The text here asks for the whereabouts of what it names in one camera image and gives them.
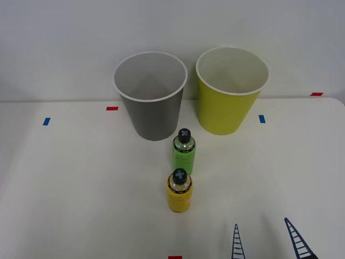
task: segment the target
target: yellow cup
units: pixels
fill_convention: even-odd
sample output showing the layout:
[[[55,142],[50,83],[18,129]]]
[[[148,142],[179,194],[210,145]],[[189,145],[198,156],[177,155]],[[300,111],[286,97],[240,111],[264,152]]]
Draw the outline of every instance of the yellow cup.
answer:
[[[203,53],[199,77],[199,123],[216,135],[235,132],[268,82],[267,65],[256,55],[222,46]]]

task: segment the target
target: gray cup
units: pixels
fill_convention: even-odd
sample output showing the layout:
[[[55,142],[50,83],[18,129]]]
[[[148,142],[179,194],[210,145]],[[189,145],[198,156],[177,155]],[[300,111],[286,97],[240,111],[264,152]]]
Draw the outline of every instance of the gray cup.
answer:
[[[156,141],[173,134],[187,76],[182,61],[164,52],[138,53],[116,67],[115,88],[141,137]]]

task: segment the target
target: paper cup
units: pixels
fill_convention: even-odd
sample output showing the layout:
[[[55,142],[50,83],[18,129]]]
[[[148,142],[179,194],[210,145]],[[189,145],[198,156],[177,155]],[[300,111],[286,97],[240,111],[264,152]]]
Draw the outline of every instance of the paper cup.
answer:
[[[142,52],[115,69],[115,88],[137,133],[147,140],[162,140],[176,129],[187,68],[164,52]]]
[[[217,47],[196,63],[201,126],[216,135],[235,132],[268,82],[266,63],[236,47]]]

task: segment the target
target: cup rim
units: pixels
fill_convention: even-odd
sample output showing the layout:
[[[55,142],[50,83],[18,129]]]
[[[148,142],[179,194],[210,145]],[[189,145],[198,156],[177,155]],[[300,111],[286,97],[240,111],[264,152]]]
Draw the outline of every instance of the cup rim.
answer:
[[[169,56],[171,58],[174,58],[176,59],[184,68],[184,81],[183,83],[181,84],[181,86],[173,93],[167,95],[167,96],[164,96],[162,98],[158,98],[158,99],[149,99],[149,100],[143,100],[143,99],[136,99],[136,98],[133,98],[133,97],[130,97],[126,94],[124,94],[123,92],[120,91],[120,89],[117,87],[116,83],[115,83],[115,74],[116,74],[116,71],[118,70],[118,68],[124,63],[126,62],[127,60],[135,57],[135,56],[139,56],[139,55],[143,55],[143,54],[148,54],[148,53],[158,53],[158,54],[163,54],[163,55],[166,55],[166,56]],[[137,102],[140,102],[140,103],[155,103],[157,101],[164,101],[166,99],[169,99],[170,97],[176,95],[179,91],[181,91],[186,82],[187,82],[187,79],[188,79],[188,71],[187,71],[187,68],[185,66],[185,64],[176,56],[174,56],[173,54],[169,54],[167,52],[162,52],[162,51],[143,51],[143,52],[138,52],[136,54],[133,54],[133,55],[130,55],[129,57],[125,58],[124,60],[122,60],[121,62],[118,63],[118,65],[115,67],[114,69],[114,73],[113,73],[113,84],[115,86],[115,89],[123,96],[125,97],[126,99],[129,99],[129,100],[132,100],[132,101],[137,101]]]
[[[238,49],[238,50],[244,50],[244,51],[247,51],[247,52],[249,52],[250,54],[252,54],[252,55],[258,57],[258,58],[266,65],[267,71],[268,71],[268,77],[267,77],[266,82],[263,84],[263,86],[260,87],[260,88],[258,88],[258,89],[256,89],[256,90],[254,90],[254,91],[251,91],[251,92],[246,92],[246,93],[231,93],[231,92],[226,92],[226,91],[217,89],[217,88],[211,86],[209,83],[207,83],[207,82],[205,81],[205,79],[203,79],[202,76],[201,76],[200,73],[199,73],[199,62],[200,62],[200,60],[201,60],[207,53],[209,53],[209,52],[211,52],[211,51],[214,51],[214,50],[218,50],[218,49]],[[269,66],[268,66],[267,62],[266,62],[261,56],[259,56],[259,55],[257,55],[257,54],[254,54],[254,53],[252,53],[251,51],[246,50],[246,49],[241,48],[241,47],[235,47],[235,46],[227,46],[227,45],[224,45],[224,46],[219,46],[219,47],[214,47],[214,48],[212,48],[212,49],[209,49],[209,50],[205,51],[204,53],[202,53],[202,54],[198,57],[198,60],[196,61],[196,66],[195,66],[195,67],[196,67],[196,73],[197,73],[197,75],[198,75],[198,78],[201,80],[201,82],[203,82],[207,87],[209,87],[209,88],[211,88],[211,89],[213,89],[213,90],[215,90],[215,91],[217,91],[217,92],[219,92],[219,93],[227,94],[227,95],[229,95],[229,96],[249,96],[250,94],[254,94],[254,93],[260,92],[266,85],[268,85],[268,82],[271,80],[271,73],[270,73]]]

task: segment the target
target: small bottle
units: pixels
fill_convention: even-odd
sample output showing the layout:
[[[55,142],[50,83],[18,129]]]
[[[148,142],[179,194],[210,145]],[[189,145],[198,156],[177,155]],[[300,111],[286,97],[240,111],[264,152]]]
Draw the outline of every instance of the small bottle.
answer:
[[[189,129],[183,128],[172,142],[172,160],[174,168],[184,168],[187,174],[193,171],[196,143],[191,136]]]
[[[190,206],[192,178],[182,168],[174,170],[167,182],[169,208],[176,213],[185,212]]]

